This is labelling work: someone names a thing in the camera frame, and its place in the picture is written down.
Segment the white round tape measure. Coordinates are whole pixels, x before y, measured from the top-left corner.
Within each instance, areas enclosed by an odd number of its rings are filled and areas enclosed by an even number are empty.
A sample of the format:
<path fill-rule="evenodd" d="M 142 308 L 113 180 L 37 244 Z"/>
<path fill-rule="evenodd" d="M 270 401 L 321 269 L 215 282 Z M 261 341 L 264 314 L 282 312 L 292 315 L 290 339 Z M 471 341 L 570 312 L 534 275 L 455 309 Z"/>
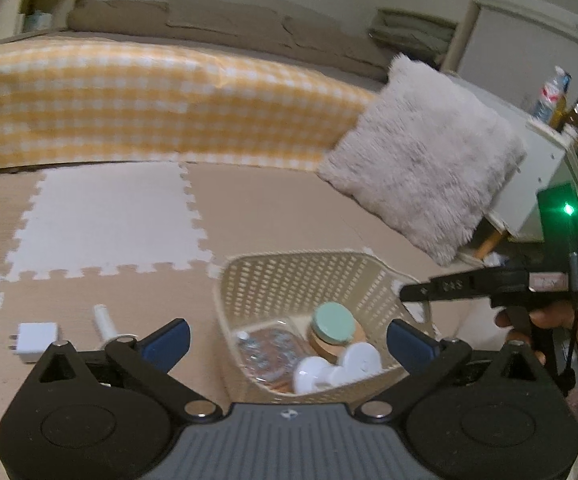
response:
<path fill-rule="evenodd" d="M 338 356 L 337 364 L 352 380 L 362 380 L 382 372 L 379 351 L 365 341 L 349 344 Z"/>

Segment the right fluffy white cushion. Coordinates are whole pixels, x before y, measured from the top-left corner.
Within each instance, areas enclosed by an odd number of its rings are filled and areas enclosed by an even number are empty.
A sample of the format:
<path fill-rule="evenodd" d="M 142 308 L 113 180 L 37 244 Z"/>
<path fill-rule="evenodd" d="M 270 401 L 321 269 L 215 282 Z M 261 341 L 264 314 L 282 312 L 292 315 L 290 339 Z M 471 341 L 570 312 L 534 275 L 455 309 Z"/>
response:
<path fill-rule="evenodd" d="M 496 110 L 399 55 L 388 83 L 317 173 L 447 266 L 525 155 L 521 134 Z"/>

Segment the clear water bottle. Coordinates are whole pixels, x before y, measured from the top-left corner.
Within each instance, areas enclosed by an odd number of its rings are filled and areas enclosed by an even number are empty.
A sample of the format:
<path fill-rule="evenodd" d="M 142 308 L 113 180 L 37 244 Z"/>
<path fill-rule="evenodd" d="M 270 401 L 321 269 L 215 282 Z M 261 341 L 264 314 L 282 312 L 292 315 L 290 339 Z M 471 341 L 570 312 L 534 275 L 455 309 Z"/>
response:
<path fill-rule="evenodd" d="M 550 122 L 558 102 L 569 88 L 571 75 L 560 66 L 554 68 L 554 76 L 543 83 L 532 111 L 532 117 L 543 124 Z"/>

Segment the folded grey blankets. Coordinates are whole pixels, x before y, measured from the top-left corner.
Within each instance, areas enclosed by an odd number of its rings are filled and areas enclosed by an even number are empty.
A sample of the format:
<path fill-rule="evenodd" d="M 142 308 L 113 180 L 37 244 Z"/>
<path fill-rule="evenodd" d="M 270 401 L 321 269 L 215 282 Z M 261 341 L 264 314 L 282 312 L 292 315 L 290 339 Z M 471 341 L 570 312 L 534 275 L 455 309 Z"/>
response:
<path fill-rule="evenodd" d="M 439 68 L 458 24 L 438 16 L 379 8 L 368 27 L 376 44 Z"/>

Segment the brown duvet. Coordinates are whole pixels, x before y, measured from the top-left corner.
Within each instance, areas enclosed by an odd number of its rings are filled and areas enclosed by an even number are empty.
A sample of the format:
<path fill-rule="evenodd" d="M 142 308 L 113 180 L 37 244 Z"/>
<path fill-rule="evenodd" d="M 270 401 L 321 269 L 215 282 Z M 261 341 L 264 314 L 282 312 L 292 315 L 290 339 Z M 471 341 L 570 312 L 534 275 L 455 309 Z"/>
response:
<path fill-rule="evenodd" d="M 67 26 L 75 32 L 218 44 L 332 67 L 380 82 L 388 79 L 389 62 L 370 39 L 253 6 L 193 8 L 178 22 L 164 2 L 92 1 L 71 11 Z"/>

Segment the round wooden block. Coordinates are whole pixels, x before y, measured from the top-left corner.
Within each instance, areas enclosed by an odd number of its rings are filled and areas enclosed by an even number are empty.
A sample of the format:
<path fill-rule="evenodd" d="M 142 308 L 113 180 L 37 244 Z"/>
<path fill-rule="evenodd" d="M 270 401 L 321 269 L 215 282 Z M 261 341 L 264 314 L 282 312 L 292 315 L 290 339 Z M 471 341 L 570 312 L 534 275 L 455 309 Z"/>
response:
<path fill-rule="evenodd" d="M 354 335 L 349 341 L 345 341 L 343 344 L 331 344 L 325 341 L 323 338 L 318 336 L 312 326 L 306 332 L 307 342 L 310 344 L 311 348 L 315 351 L 317 356 L 325 359 L 329 363 L 336 364 L 338 362 L 341 353 L 350 345 L 356 344 L 356 342 L 365 342 L 366 334 L 365 330 L 359 322 L 355 322 Z"/>

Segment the cream plastic woven basket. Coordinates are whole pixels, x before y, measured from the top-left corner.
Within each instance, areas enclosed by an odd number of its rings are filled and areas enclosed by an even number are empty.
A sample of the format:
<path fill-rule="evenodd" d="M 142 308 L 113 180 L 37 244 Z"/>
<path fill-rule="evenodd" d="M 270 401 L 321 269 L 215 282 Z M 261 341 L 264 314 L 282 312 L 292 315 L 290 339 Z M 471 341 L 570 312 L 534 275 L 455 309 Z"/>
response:
<path fill-rule="evenodd" d="M 353 250 L 270 252 L 229 260 L 214 286 L 217 322 L 224 339 L 217 359 L 229 397 L 234 402 L 355 406 L 393 386 L 406 373 L 387 348 L 390 322 L 401 318 L 420 332 L 435 335 L 429 304 L 420 304 L 421 314 L 415 318 L 397 297 L 400 284 L 416 282 L 380 259 Z M 343 304 L 362 326 L 367 341 L 380 353 L 380 374 L 298 396 L 267 388 L 246 371 L 237 350 L 239 330 L 289 320 L 304 336 L 312 312 L 327 301 Z"/>

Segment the clear box of screws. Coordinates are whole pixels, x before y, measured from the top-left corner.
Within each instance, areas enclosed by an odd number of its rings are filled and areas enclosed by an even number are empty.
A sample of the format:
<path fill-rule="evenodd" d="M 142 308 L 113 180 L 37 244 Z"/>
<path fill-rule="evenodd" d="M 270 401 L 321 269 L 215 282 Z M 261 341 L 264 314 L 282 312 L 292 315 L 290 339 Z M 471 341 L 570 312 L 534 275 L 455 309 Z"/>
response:
<path fill-rule="evenodd" d="M 289 391 L 297 366 L 313 356 L 300 335 L 279 325 L 239 330 L 235 341 L 247 374 L 263 386 L 278 391 Z"/>

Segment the brown glass bottle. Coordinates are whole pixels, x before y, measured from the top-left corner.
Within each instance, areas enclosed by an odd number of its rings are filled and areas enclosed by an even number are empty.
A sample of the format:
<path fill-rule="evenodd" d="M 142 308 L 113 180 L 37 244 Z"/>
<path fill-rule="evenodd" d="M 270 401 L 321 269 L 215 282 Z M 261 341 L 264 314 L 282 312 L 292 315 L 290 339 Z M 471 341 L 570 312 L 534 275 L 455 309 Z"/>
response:
<path fill-rule="evenodd" d="M 560 131 L 574 138 L 578 136 L 578 98 L 563 116 Z"/>

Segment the mint green round tin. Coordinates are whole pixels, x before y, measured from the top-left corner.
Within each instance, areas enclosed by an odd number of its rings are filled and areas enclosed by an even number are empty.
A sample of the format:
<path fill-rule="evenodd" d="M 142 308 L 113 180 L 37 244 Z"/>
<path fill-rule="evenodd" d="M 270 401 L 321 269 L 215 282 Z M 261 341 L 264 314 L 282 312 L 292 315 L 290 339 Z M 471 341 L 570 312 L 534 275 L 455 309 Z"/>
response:
<path fill-rule="evenodd" d="M 312 315 L 312 330 L 327 344 L 347 344 L 355 334 L 355 318 L 337 302 L 320 304 Z"/>

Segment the yellow checkered bed cover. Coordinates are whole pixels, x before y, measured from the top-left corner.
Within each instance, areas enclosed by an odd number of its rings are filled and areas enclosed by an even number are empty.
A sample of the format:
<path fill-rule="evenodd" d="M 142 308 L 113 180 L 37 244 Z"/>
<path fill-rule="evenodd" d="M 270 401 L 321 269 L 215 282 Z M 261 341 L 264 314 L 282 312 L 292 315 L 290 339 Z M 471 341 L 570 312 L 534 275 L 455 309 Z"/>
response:
<path fill-rule="evenodd" d="M 318 70 L 102 38 L 0 45 L 0 169 L 211 162 L 312 171 L 375 92 Z"/>

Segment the white power adapter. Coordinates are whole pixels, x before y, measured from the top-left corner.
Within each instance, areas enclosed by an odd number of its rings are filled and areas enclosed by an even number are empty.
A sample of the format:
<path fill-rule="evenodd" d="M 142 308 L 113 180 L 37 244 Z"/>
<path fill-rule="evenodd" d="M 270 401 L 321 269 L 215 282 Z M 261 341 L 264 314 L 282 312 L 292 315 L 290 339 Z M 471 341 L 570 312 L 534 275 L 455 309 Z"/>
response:
<path fill-rule="evenodd" d="M 9 349 L 21 362 L 34 364 L 44 351 L 60 338 L 60 328 L 55 322 L 20 323 L 12 335 Z"/>

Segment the brown bed pillow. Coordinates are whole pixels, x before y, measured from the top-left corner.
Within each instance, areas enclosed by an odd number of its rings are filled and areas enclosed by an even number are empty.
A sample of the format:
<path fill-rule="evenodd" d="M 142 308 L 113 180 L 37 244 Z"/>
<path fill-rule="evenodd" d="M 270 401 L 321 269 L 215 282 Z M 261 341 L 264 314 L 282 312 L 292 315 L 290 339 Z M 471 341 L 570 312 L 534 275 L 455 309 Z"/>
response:
<path fill-rule="evenodd" d="M 222 42 L 245 49 L 272 52 L 295 46 L 276 11 L 253 4 L 221 0 L 167 0 L 167 26 L 186 32 L 206 32 Z"/>

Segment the white bedside cabinet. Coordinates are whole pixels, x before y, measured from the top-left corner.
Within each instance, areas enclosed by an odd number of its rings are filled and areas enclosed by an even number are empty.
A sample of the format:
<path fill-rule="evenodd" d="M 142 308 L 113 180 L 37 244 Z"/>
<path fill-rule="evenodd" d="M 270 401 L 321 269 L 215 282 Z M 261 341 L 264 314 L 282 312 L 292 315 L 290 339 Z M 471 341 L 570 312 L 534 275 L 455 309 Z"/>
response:
<path fill-rule="evenodd" d="M 455 73 L 456 84 L 470 90 L 485 105 L 506 118 L 520 134 L 526 155 L 496 197 L 485 220 L 493 228 L 475 249 L 473 257 L 484 260 L 504 240 L 536 243 L 543 239 L 536 193 L 543 188 L 570 182 L 578 196 L 578 140 L 555 132 L 507 101 L 494 96 Z"/>

